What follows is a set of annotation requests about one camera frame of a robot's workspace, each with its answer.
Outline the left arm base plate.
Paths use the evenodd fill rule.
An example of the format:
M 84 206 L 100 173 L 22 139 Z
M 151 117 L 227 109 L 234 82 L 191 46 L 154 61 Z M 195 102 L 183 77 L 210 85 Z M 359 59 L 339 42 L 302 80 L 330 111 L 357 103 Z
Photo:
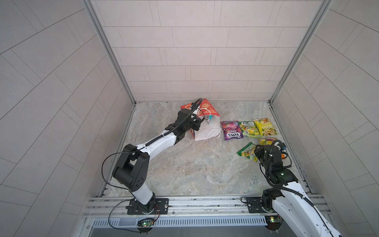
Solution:
M 168 198 L 153 198 L 146 205 L 136 199 L 132 199 L 126 207 L 128 215 L 152 215 L 167 214 L 169 207 Z

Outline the yellow snack packet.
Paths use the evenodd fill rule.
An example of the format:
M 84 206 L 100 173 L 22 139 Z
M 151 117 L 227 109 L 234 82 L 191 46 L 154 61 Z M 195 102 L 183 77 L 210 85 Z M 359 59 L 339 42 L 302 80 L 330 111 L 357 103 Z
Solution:
M 254 119 L 254 123 L 262 137 L 277 135 L 277 131 L 269 118 Z

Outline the purple snack packet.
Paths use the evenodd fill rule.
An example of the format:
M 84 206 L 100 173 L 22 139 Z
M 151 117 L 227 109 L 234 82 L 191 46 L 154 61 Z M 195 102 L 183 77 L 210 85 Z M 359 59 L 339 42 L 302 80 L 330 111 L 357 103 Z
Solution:
M 221 127 L 223 129 L 225 141 L 243 138 L 243 133 L 238 121 L 222 121 Z

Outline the teal snack packet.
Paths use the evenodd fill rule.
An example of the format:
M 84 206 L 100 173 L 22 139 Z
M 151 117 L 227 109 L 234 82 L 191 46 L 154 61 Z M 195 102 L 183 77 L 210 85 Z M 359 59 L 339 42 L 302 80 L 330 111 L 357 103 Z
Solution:
M 212 120 L 212 118 L 213 118 L 213 116 L 212 115 L 206 115 L 205 118 L 206 118 L 207 123 L 210 123 L 211 120 Z

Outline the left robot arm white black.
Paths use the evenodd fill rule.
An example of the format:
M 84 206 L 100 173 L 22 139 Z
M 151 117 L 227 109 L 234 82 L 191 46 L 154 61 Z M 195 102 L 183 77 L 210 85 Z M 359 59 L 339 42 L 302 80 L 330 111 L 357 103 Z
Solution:
M 155 207 L 156 196 L 145 184 L 150 161 L 181 141 L 186 132 L 198 131 L 203 121 L 204 117 L 198 117 L 194 110 L 181 109 L 176 121 L 166 127 L 162 134 L 138 146 L 128 144 L 124 147 L 112 177 L 134 196 L 137 211 L 151 213 Z

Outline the red paper gift bag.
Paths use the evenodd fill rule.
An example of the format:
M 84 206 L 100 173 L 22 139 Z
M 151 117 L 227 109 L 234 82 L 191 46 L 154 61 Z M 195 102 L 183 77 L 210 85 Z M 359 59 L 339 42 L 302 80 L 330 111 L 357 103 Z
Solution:
M 195 141 L 207 140 L 210 138 L 219 138 L 221 135 L 220 115 L 207 99 L 203 99 L 199 108 L 195 113 L 200 118 L 205 118 L 206 115 L 212 115 L 210 123 L 207 123 L 206 118 L 201 123 L 199 131 L 190 130 Z

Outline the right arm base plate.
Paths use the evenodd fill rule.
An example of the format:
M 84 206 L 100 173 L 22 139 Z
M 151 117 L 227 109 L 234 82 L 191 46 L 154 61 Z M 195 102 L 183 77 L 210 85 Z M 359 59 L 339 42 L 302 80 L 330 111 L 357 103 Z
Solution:
M 250 214 L 252 213 L 274 213 L 273 210 L 266 210 L 263 207 L 262 199 L 260 197 L 244 197 L 243 201 L 247 207 Z

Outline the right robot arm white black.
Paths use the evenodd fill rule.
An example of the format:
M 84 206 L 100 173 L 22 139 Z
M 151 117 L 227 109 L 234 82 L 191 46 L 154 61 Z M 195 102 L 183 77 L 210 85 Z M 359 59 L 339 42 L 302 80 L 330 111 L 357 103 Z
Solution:
M 342 234 L 323 216 L 309 199 L 299 179 L 290 170 L 285 144 L 280 140 L 270 145 L 257 145 L 254 154 L 260 170 L 270 185 L 263 191 L 261 205 L 267 213 L 277 213 L 298 237 L 341 237 Z

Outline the lime green snack packet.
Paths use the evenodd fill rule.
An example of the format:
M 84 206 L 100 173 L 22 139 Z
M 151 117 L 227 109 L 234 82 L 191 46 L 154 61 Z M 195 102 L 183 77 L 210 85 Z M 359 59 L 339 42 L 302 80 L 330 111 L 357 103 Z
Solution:
M 252 142 L 248 143 L 246 146 L 244 146 L 242 149 L 240 149 L 237 154 L 241 157 L 245 157 L 249 160 L 253 160 L 255 162 L 258 161 L 257 156 L 255 155 L 255 148 L 256 145 Z

